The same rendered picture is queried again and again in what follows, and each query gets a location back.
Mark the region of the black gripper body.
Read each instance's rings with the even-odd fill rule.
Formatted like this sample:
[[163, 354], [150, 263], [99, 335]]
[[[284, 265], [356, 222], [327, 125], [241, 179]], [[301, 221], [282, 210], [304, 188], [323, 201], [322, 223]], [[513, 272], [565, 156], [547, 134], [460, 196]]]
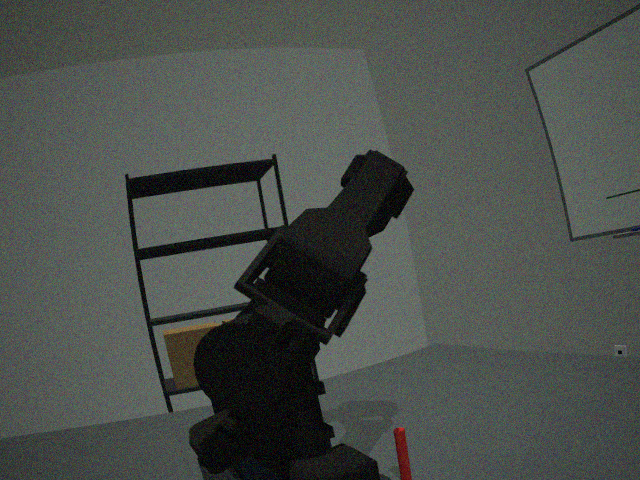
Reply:
[[378, 462], [346, 444], [325, 449], [321, 442], [333, 437], [333, 426], [323, 420], [318, 395], [324, 382], [312, 368], [290, 378], [277, 399], [262, 409], [274, 440], [277, 457], [286, 467], [283, 480], [381, 480]]

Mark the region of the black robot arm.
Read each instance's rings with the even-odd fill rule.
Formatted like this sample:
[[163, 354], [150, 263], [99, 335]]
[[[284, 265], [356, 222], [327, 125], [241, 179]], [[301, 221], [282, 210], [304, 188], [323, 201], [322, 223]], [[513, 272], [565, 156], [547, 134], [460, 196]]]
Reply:
[[[306, 209], [276, 230], [234, 285], [248, 306], [196, 347], [197, 382], [224, 408], [189, 429], [210, 474], [258, 449], [262, 460], [277, 457], [262, 409], [290, 378], [311, 371], [320, 342], [346, 330], [366, 293], [360, 270], [373, 249], [369, 238], [401, 214], [414, 191], [404, 166], [377, 150], [355, 155], [347, 168], [344, 189], [327, 208]], [[265, 280], [258, 277], [267, 268]]]

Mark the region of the red peg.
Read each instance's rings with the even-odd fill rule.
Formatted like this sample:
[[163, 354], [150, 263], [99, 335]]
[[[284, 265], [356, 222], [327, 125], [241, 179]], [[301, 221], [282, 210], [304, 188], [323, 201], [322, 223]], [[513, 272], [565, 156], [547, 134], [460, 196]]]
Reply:
[[408, 457], [405, 428], [395, 428], [393, 433], [395, 436], [397, 458], [399, 461], [398, 465], [400, 468], [400, 478], [401, 480], [411, 480], [412, 476]]

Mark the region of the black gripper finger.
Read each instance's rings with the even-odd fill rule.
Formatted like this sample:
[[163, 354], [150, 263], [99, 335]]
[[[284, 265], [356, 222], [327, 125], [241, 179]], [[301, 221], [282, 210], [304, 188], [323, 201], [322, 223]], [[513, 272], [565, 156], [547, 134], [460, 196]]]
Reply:
[[286, 463], [280, 457], [270, 458], [270, 459], [261, 459], [259, 451], [253, 454], [254, 459], [265, 468], [270, 469], [277, 473], [277, 476], [280, 480], [282, 479], [282, 471], [286, 467]]

